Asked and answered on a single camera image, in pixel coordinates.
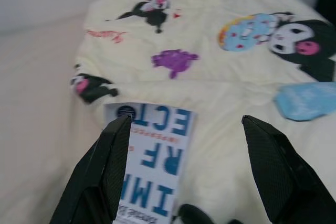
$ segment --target white book cover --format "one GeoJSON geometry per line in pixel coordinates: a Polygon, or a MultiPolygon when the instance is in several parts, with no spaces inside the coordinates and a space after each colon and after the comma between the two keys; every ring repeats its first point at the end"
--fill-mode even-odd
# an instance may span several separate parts
{"type": "Polygon", "coordinates": [[[132,115],[121,199],[113,224],[170,224],[195,113],[146,103],[107,104],[106,123],[132,115]]]}

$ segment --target cartoon character print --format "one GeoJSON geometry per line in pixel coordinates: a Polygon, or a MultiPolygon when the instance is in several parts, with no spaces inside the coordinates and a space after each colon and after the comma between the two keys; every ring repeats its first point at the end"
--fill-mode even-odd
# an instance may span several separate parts
{"type": "MultiPolygon", "coordinates": [[[[75,65],[75,68],[79,70],[80,65],[75,65]]],[[[105,95],[116,97],[119,94],[117,89],[107,87],[109,84],[112,84],[111,81],[86,73],[77,74],[72,78],[70,84],[84,102],[89,104],[105,95]]]]}
{"type": "Polygon", "coordinates": [[[318,81],[332,81],[336,31],[320,20],[292,21],[292,13],[257,14],[226,25],[218,41],[227,51],[244,51],[264,42],[280,58],[300,64],[318,81]]]}
{"type": "Polygon", "coordinates": [[[167,19],[164,10],[170,7],[170,0],[146,0],[137,3],[133,10],[122,14],[117,19],[128,18],[131,16],[139,16],[145,18],[146,22],[156,27],[156,33],[162,32],[162,24],[167,19]]]}
{"type": "Polygon", "coordinates": [[[198,60],[198,55],[178,50],[162,51],[159,55],[152,57],[154,67],[164,66],[171,69],[170,78],[175,79],[177,73],[186,71],[193,60],[198,60]]]}

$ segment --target blue circle logo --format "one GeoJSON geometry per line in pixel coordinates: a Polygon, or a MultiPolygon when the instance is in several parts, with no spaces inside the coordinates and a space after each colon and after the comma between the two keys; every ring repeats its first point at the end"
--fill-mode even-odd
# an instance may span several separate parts
{"type": "Polygon", "coordinates": [[[135,119],[136,117],[136,111],[133,107],[131,106],[121,106],[117,110],[117,117],[123,116],[123,115],[130,115],[132,117],[132,120],[135,119]]]}

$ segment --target bed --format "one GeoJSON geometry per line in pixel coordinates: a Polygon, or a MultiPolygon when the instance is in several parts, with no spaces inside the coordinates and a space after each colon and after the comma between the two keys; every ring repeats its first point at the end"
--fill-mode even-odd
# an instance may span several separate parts
{"type": "Polygon", "coordinates": [[[244,114],[284,132],[336,197],[336,114],[294,122],[274,104],[284,84],[334,80],[333,35],[299,0],[99,0],[85,21],[2,37],[0,222],[48,222],[111,102],[197,113],[178,203],[200,207],[215,223],[269,223],[244,114]],[[321,61],[313,64],[303,57],[315,55],[321,61]]]}

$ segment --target blanket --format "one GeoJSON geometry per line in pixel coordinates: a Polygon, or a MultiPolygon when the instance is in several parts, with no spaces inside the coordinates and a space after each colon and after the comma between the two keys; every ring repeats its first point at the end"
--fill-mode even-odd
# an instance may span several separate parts
{"type": "Polygon", "coordinates": [[[99,0],[76,57],[74,92],[103,127],[104,105],[148,102],[198,116],[178,203],[216,223],[268,223],[251,174],[244,114],[287,134],[336,196],[336,115],[284,119],[283,84],[333,81],[336,32],[299,0],[99,0]]]}

